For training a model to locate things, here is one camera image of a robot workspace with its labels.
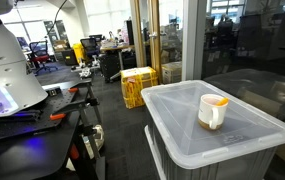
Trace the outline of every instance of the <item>black workbench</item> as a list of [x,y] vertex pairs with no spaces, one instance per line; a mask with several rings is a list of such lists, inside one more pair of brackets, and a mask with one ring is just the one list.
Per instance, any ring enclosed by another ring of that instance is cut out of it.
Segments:
[[[66,89],[74,84],[76,82],[43,88]],[[72,112],[57,129],[0,141],[0,179],[37,179],[55,174],[65,165],[78,123],[79,113]]]

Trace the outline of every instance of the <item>clear plastic lid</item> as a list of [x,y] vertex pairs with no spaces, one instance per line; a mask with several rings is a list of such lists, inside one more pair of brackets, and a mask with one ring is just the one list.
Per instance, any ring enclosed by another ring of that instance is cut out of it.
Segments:
[[[204,94],[230,100],[219,130],[209,131],[198,123],[200,97]],[[285,123],[204,81],[146,88],[142,96],[170,157],[186,169],[285,143]]]

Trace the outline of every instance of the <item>plastic storage bin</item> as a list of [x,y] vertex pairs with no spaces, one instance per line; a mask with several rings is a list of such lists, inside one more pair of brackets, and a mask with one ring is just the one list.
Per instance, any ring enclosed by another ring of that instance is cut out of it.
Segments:
[[81,59],[86,59],[87,58],[85,56],[84,48],[83,48],[81,43],[74,44],[73,45],[73,50],[74,50],[75,57],[76,57],[76,60],[77,60],[78,64],[81,63]]
[[[203,94],[230,99],[217,131],[197,122]],[[161,179],[262,180],[285,123],[203,81],[142,90],[151,114],[146,136]]]
[[126,107],[131,109],[144,105],[143,88],[158,85],[156,71],[150,67],[121,71],[122,94]]
[[171,84],[182,80],[182,62],[171,62],[162,65],[163,83]]

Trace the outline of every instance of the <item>mug handle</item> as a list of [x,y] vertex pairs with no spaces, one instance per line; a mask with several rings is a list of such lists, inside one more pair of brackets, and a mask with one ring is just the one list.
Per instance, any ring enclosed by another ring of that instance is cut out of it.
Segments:
[[213,118],[210,121],[210,128],[211,129],[216,129],[216,127],[218,126],[218,120],[219,120],[219,111],[218,108],[212,108],[212,113],[213,113]]

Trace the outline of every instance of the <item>red chair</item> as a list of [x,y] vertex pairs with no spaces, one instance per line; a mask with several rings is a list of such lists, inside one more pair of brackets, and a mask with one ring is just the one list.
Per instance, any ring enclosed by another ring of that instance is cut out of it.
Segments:
[[40,63],[42,64],[42,67],[38,68],[35,72],[36,75],[38,75],[38,72],[41,71],[42,69],[49,70],[51,72],[51,69],[56,69],[58,68],[56,66],[46,66],[44,63],[50,59],[49,54],[48,54],[48,43],[47,41],[39,41],[39,42],[31,42],[29,44],[30,49],[32,51],[30,55],[30,61],[34,63]]

